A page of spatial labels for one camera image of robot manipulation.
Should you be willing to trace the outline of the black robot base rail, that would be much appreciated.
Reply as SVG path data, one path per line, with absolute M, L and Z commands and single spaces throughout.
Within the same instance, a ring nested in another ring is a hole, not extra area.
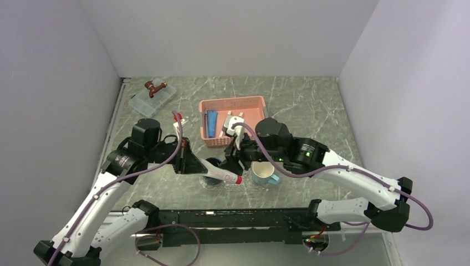
M 158 250 L 189 244 L 283 242 L 302 244 L 316 235 L 326 247 L 328 234 L 340 232 L 339 222 L 323 224 L 313 208 L 160 209 L 136 233 L 138 249 Z

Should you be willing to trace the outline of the white red toothpaste tube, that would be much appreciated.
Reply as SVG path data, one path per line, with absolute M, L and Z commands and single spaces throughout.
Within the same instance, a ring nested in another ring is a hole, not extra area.
M 227 182 L 227 183 L 234 183 L 234 184 L 237 184 L 237 185 L 240 185 L 243 181 L 243 177 L 242 176 L 237 176 L 236 174 L 234 173 L 231 173 L 227 170 L 224 170 L 224 169 L 221 169 L 221 168 L 217 168 L 217 170 L 219 171 L 219 173 L 222 175 L 222 179 L 224 182 Z

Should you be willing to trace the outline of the pink plastic basket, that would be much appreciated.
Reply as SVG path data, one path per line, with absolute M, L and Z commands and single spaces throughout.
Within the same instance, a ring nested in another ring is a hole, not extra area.
M 222 147 L 230 143 L 229 137 L 218 137 L 228 111 L 231 111 L 233 116 L 238 116 L 240 112 L 243 112 L 244 122 L 251 128 L 254 128 L 259 121 L 268 117 L 266 104 L 262 96 L 202 100 L 199 104 L 199 110 L 202 116 L 200 134 L 207 147 Z M 205 139 L 204 136 L 203 112 L 205 110 L 218 112 L 214 138 Z

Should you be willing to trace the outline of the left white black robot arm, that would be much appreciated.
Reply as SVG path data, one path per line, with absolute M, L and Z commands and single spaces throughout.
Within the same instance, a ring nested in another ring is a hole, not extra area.
M 53 239 L 40 241 L 34 254 L 45 265 L 100 265 L 106 254 L 134 233 L 176 229 L 176 217 L 161 213 L 145 200 L 135 202 L 111 225 L 103 228 L 102 223 L 143 174 L 166 165 L 178 174 L 210 172 L 212 164 L 193 154 L 182 126 L 183 120 L 178 119 L 176 133 L 167 142 L 157 120 L 140 119 L 131 135 L 107 156 L 91 191 L 69 222 Z

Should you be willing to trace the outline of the white and blue mug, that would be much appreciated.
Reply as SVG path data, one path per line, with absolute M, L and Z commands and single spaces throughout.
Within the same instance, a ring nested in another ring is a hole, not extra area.
M 275 174 L 275 167 L 270 162 L 252 162 L 252 180 L 258 185 L 280 183 L 280 178 Z

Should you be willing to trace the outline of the dark blue mug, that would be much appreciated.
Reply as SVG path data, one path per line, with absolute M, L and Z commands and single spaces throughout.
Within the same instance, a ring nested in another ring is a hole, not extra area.
M 220 159 L 215 157 L 209 157 L 205 159 L 203 164 L 207 168 L 207 173 L 203 175 L 203 178 L 208 185 L 215 186 L 223 182 L 222 175 L 217 170 L 221 162 L 222 161 Z

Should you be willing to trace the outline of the blue toothpaste tube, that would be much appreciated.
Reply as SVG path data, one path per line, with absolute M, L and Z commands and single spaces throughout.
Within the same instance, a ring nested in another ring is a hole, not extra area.
M 214 138 L 216 134 L 218 112 L 207 111 L 207 137 Z

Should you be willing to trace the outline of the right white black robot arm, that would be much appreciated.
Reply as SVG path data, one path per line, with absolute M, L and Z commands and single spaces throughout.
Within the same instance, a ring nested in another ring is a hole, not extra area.
M 232 117 L 222 131 L 232 138 L 225 149 L 223 169 L 240 174 L 254 162 L 269 162 L 284 175 L 314 177 L 336 183 L 357 195 L 356 199 L 310 202 L 305 222 L 312 230 L 336 222 L 365 222 L 388 232 L 400 232 L 410 216 L 408 196 L 413 182 L 376 175 L 307 137 L 293 136 L 287 126 L 271 117 L 254 130 Z

